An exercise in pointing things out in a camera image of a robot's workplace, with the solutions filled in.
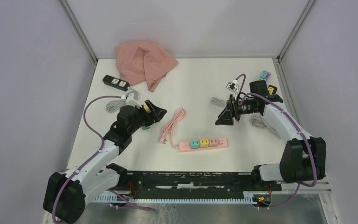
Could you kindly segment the yellow plug adapter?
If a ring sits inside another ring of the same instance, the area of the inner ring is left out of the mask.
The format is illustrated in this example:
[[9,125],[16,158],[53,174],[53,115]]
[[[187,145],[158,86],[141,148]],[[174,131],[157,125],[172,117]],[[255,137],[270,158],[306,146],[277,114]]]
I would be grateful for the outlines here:
[[147,113],[151,113],[151,110],[148,105],[144,105],[144,109]]

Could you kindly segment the pink plug adapter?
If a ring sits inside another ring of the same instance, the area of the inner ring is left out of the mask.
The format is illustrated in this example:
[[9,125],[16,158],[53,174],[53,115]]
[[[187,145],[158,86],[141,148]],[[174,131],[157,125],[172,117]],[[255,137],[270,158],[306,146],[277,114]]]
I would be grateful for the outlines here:
[[209,139],[209,147],[217,147],[217,146],[219,146],[218,139]]

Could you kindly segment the teal adapter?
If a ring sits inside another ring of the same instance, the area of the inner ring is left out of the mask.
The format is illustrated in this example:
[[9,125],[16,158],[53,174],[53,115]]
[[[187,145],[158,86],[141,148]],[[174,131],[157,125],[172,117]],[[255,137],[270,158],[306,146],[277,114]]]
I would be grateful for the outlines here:
[[198,149],[200,148],[200,141],[199,140],[192,140],[190,142],[190,148],[191,149]]

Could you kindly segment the black power strip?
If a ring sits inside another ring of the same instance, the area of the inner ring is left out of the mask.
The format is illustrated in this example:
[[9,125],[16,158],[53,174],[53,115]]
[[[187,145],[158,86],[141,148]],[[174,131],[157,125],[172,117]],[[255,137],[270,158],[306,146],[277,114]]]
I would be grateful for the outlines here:
[[103,83],[107,86],[113,87],[121,91],[128,91],[130,84],[122,79],[106,75],[103,78]]
[[267,91],[269,92],[269,95],[274,95],[277,93],[278,88],[276,86],[273,85],[269,85],[267,87]]

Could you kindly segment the pink power strip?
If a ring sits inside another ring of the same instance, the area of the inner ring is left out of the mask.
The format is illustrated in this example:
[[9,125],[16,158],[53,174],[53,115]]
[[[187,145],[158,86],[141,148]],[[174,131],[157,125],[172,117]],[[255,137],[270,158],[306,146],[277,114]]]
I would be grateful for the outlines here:
[[212,149],[220,149],[227,148],[228,140],[227,138],[217,138],[217,139],[200,139],[200,140],[192,140],[188,142],[179,143],[178,150],[180,152],[195,152],[202,150],[212,150]]

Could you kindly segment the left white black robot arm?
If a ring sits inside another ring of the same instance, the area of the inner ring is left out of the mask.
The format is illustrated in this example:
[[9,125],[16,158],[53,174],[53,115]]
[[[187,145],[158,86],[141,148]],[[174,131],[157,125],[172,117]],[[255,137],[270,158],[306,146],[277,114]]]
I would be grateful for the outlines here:
[[96,133],[101,144],[93,153],[73,168],[53,173],[48,179],[42,205],[52,215],[53,223],[73,224],[98,195],[112,187],[124,189],[128,177],[105,165],[129,146],[132,135],[138,129],[158,123],[166,113],[166,109],[155,106],[149,100],[143,105],[133,103],[123,106],[107,133]]

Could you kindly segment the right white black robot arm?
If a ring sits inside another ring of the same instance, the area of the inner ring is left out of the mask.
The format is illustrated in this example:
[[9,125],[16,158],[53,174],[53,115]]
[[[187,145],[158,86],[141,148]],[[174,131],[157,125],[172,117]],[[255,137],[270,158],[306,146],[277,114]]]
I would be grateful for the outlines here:
[[232,126],[241,115],[258,113],[286,143],[279,163],[254,168],[257,174],[251,176],[251,186],[255,190],[263,190],[269,181],[315,186],[325,176],[325,140],[305,131],[287,111],[283,99],[277,94],[270,94],[266,81],[253,81],[249,87],[250,92],[243,93],[237,79],[226,85],[232,94],[215,125]]

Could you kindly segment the yellow adapter on black strip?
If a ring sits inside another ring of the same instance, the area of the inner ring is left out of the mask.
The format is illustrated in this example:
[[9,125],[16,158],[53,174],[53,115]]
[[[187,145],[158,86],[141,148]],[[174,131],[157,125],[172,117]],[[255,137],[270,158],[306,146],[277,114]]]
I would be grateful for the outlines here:
[[273,87],[268,87],[269,94],[274,94],[275,89]]

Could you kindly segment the purple power strip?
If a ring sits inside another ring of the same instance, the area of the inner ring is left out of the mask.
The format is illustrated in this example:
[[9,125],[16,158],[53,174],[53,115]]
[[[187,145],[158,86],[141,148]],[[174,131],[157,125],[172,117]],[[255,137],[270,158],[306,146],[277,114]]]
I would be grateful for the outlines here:
[[261,72],[261,74],[260,74],[259,79],[260,79],[260,80],[265,80],[265,81],[267,81],[270,76],[271,76],[271,73],[270,73],[270,72],[263,70],[263,71]]

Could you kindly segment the pink cloth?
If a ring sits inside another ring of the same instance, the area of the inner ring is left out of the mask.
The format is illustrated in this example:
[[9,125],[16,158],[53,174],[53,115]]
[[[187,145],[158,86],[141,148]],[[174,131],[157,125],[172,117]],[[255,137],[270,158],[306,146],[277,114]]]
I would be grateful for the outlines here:
[[115,47],[119,77],[130,86],[146,82],[154,92],[161,80],[178,61],[161,45],[153,41],[128,41]]

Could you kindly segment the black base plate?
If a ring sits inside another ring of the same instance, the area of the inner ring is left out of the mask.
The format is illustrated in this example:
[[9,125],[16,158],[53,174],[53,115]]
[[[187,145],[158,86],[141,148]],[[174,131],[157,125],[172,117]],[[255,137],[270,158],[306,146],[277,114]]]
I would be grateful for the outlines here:
[[274,193],[282,187],[250,173],[127,171],[112,190],[135,199],[240,199],[244,192]]

